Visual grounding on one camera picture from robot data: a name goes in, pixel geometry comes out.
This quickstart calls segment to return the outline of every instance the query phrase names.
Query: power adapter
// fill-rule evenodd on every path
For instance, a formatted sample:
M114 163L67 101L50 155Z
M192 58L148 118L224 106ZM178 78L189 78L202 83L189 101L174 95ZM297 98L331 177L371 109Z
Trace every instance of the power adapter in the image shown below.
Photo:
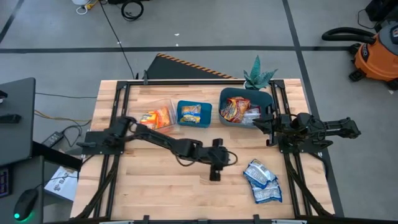
M63 133L56 131L52 135L50 135L46 140L44 140L42 144L49 148L52 148L54 145L56 145L56 143L61 141L63 137L65 137Z

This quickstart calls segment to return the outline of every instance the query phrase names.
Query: yellow black caution stripe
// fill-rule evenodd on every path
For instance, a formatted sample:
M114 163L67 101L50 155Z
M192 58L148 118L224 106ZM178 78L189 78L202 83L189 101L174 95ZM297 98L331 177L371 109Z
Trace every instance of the yellow black caution stripe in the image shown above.
M217 71L212 70L212 69L210 69L210 68L206 68L206 67L203 67L203 66L200 66L200 65L191 63L191 62L187 62L187 61L184 61L184 60L180 60L180 59L178 59L178 58L175 58L175 57L170 56L170 55L167 55L167 54L161 54L161 53L159 53L159 54L157 54L156 56L157 56L157 57L163 57L163 58L172 60L172 61L174 61L174 62L178 62L178 63L184 64L184 65L186 65L186 66L191 66L191 67L193 67L193 68L200 69L200 70L202 70L202 71L204 71L204 72L208 72L208 73L217 75L217 76L222 77L222 78L236 79L235 77L232 77L231 75L227 75L227 74L224 74L224 73L221 73L221 72L217 72Z

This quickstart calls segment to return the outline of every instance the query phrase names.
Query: snack package pile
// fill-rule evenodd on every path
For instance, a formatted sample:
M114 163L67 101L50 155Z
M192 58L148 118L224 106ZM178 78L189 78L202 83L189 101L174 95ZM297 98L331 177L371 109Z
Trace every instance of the snack package pile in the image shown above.
M200 105L195 106L183 106L181 107L181 122L192 122L199 123L200 122Z
M277 177L260 161L253 159L248 168L243 171L243 175L250 183L256 203L282 202L282 191Z
M260 118L260 107L252 105L250 100L241 96L227 99L226 106L221 109L220 115L232 123L252 125L253 119Z
M158 129L169 126L169 109L167 107L163 107L159 110L150 111L142 116L139 123L144 124L151 129Z

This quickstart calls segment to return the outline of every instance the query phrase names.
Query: concrete floor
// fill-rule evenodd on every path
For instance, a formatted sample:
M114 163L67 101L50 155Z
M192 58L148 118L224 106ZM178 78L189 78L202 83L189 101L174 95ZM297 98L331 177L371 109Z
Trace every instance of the concrete floor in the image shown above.
M17 11L18 2L22 3ZM122 19L120 9L105 10L124 47L148 47L151 52L130 50L126 56L142 74L156 53L155 47L184 46L280 46L290 50L215 50L163 52L202 66L243 77L259 55L264 69L279 68L276 78L308 78L321 119L353 118L362 136L335 138L329 148L337 188L346 217L398 220L398 151L395 138L398 94L383 83L363 80L351 83L351 57L344 51L305 51L299 64L285 13L286 3L299 44L347 46L322 42L321 34L335 27L358 27L356 14L370 0L151 0L144 1L144 15L135 22ZM100 80L131 78L119 52L5 54L4 49L70 49L118 47L99 5L86 15L75 12L69 0L2 0L0 30L13 12L15 19L0 35L0 82L35 77L37 91L73 96L96 96ZM361 21L371 23L363 14ZM306 85L307 94L311 92ZM37 96L35 108L46 114L90 119L95 100ZM43 141L66 121L35 118L34 139ZM46 165L47 179L57 167ZM66 220L72 203L46 197L45 222Z

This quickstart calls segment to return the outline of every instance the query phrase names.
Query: blue snack package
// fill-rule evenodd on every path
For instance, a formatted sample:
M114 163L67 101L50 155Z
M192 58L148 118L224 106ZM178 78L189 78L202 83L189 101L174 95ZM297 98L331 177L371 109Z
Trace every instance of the blue snack package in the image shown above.
M256 204L271 201L282 202L282 191L277 180L269 183L265 189L256 187L252 183L250 183L250 185L252 187L252 193Z
M277 179L277 177L257 159L253 159L253 161L249 163L248 168L243 171L243 175L251 184L260 189L265 189L268 183Z

